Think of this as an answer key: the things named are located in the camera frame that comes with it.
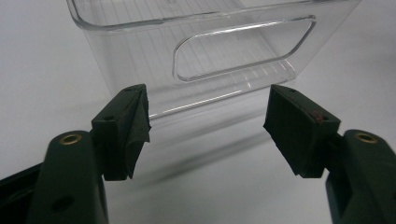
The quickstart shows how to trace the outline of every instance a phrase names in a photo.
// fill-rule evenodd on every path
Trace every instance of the transparent plastic bin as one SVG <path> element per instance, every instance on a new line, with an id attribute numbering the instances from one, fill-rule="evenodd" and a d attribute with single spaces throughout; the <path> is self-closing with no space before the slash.
<path id="1" fill-rule="evenodd" d="M 110 91 L 145 83 L 150 119 L 302 72 L 360 0 L 67 0 Z"/>

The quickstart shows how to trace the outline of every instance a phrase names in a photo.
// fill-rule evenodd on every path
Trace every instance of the container rim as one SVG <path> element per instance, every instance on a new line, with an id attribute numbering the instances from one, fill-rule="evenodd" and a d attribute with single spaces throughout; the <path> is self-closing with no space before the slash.
<path id="1" fill-rule="evenodd" d="M 72 16 L 73 21 L 75 24 L 81 28 L 82 30 L 86 31 L 96 31 L 96 32 L 106 32 L 106 33 L 118 33 L 120 31 L 126 31 L 130 29 L 134 29 L 137 27 L 148 27 L 148 26 L 158 26 L 165 23 L 172 23 L 178 21 L 202 21 L 207 19 L 213 19 L 216 17 L 221 17 L 224 15 L 233 15 L 239 14 L 244 12 L 256 11 L 256 10 L 263 10 L 263 9 L 270 9 L 270 8 L 281 8 L 281 7 L 295 7 L 295 6 L 303 6 L 303 5 L 312 5 L 312 4 L 326 4 L 326 3 L 335 3 L 335 2 L 353 2 L 353 1 L 360 1 L 360 0 L 304 0 L 298 2 L 289 2 L 289 3 L 280 3 L 280 4 L 272 4 L 268 6 L 262 7 L 246 7 L 237 10 L 230 10 L 230 11 L 221 11 L 221 12 L 208 12 L 208 13 L 201 13 L 201 14 L 191 14 L 188 16 L 178 16 L 172 18 L 161 18 L 161 19 L 154 19 L 154 20 L 147 20 L 147 21 L 133 21 L 133 22 L 126 22 L 120 24 L 113 24 L 113 25 L 97 25 L 85 21 L 81 18 L 78 13 L 78 9 L 76 6 L 76 0 L 66 0 L 67 5 L 70 10 L 70 14 Z"/>

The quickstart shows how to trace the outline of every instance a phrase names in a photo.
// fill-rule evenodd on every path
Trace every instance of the clear plastic container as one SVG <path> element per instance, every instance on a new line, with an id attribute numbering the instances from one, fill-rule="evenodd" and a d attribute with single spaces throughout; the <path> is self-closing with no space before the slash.
<path id="1" fill-rule="evenodd" d="M 114 94 L 150 118 L 294 79 L 360 0 L 67 0 Z"/>

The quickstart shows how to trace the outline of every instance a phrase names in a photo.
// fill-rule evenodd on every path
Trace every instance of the brass rivet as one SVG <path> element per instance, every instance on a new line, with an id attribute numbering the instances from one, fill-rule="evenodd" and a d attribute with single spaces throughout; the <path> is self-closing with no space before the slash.
<path id="1" fill-rule="evenodd" d="M 376 138 L 374 138 L 372 135 L 367 134 L 367 133 L 357 133 L 357 134 L 355 134 L 355 137 L 364 143 L 375 144 L 378 142 L 378 140 L 376 140 Z"/>
<path id="2" fill-rule="evenodd" d="M 69 146 L 69 145 L 79 142 L 79 140 L 81 140 L 81 139 L 82 139 L 82 136 L 80 134 L 71 133 L 69 135 L 62 137 L 61 140 L 59 140 L 59 143 L 64 146 Z"/>

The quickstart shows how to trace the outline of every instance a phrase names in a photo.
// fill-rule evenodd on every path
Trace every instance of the white surface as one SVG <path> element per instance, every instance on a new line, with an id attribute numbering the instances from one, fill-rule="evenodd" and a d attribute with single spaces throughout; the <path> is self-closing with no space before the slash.
<path id="1" fill-rule="evenodd" d="M 396 3 L 363 0 L 288 83 L 396 148 Z M 0 178 L 89 130 L 110 99 L 65 1 L 0 2 Z M 331 223 L 325 176 L 292 174 L 262 128 L 268 90 L 153 122 L 133 181 L 106 183 L 111 223 Z"/>

